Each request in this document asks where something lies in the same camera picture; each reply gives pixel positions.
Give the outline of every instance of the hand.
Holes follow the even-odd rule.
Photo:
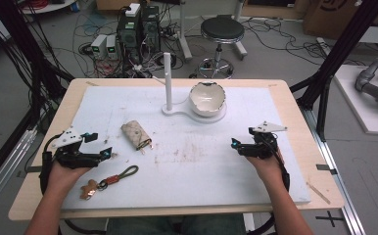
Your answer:
[[[62,196],[66,196],[78,178],[90,169],[85,167],[71,169],[63,167],[55,161],[49,175],[46,192],[59,193]]]
[[[277,154],[284,163],[280,149],[278,149]],[[277,181],[282,183],[283,180],[281,177],[280,165],[274,156],[264,160],[260,158],[247,157],[247,160],[256,168],[259,177],[264,183]]]

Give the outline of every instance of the keychain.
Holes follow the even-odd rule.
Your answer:
[[[80,199],[83,200],[89,200],[97,190],[103,191],[105,190],[110,184],[114,184],[119,182],[122,178],[125,178],[127,176],[130,176],[132,174],[135,174],[138,170],[137,165],[132,165],[129,168],[127,168],[125,171],[123,171],[121,174],[115,174],[113,176],[110,176],[106,179],[101,180],[100,183],[97,183],[97,181],[90,179],[88,181],[87,185],[84,185],[81,187],[82,194],[79,196]]]

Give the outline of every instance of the white bowl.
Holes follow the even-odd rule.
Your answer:
[[[225,103],[225,91],[213,81],[202,81],[192,87],[189,94],[190,106],[196,114],[213,117]]]

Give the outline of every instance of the white device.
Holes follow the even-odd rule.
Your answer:
[[[107,35],[100,34],[98,37],[92,42],[91,49],[94,53],[94,57],[97,60],[104,60],[107,56]]]
[[[140,10],[140,4],[138,3],[131,3],[130,4],[131,10],[125,12],[127,17],[135,17],[137,15],[138,10]]]
[[[115,34],[107,36],[107,54],[110,60],[118,60],[118,43]]]

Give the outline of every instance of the stool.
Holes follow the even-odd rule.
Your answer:
[[[204,59],[198,65],[198,71],[203,77],[214,78],[221,74],[230,78],[234,67],[227,60],[220,58],[222,44],[234,44],[244,37],[244,27],[237,21],[227,17],[216,17],[205,20],[201,25],[201,33],[212,42],[217,42],[214,58]]]

